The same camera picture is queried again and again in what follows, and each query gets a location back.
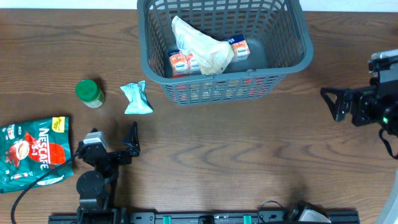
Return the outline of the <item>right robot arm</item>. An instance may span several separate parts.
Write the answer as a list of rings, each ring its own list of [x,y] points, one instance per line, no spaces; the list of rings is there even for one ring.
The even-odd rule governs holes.
[[[397,159],[391,144],[383,136],[384,133],[397,136],[397,80],[381,82],[372,78],[366,87],[322,88],[320,94],[335,121],[344,120],[349,113],[352,115],[351,123],[356,127],[379,124],[380,140],[387,153]]]

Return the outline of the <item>beige brown snack bag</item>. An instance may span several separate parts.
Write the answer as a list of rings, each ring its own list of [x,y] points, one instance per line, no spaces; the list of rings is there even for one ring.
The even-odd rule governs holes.
[[[223,73],[234,57],[229,42],[213,39],[178,16],[172,19],[172,32],[179,51],[184,55],[192,54],[203,75]]]

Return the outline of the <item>light green snack packet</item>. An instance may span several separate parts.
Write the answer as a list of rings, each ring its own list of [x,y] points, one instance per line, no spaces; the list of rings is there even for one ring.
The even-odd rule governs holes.
[[[154,110],[149,104],[145,89],[146,81],[142,80],[138,83],[129,83],[120,87],[129,101],[125,114],[149,114]]]

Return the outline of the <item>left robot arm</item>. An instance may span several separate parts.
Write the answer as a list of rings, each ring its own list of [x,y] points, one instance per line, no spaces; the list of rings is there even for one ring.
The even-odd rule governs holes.
[[[108,141],[96,128],[78,143],[78,158],[94,169],[77,180],[78,223],[129,223],[126,209],[114,205],[119,167],[129,165],[141,151],[138,125],[133,122],[122,140],[125,149],[108,152]]]

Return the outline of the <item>orange tissue multipack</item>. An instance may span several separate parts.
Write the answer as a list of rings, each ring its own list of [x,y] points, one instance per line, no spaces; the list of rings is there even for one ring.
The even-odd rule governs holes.
[[[249,57],[251,51],[242,34],[225,39],[225,41],[229,42],[234,52],[231,63],[241,62]],[[184,55],[179,50],[172,50],[168,53],[168,56],[172,67],[171,78],[201,75],[199,63],[193,54]]]

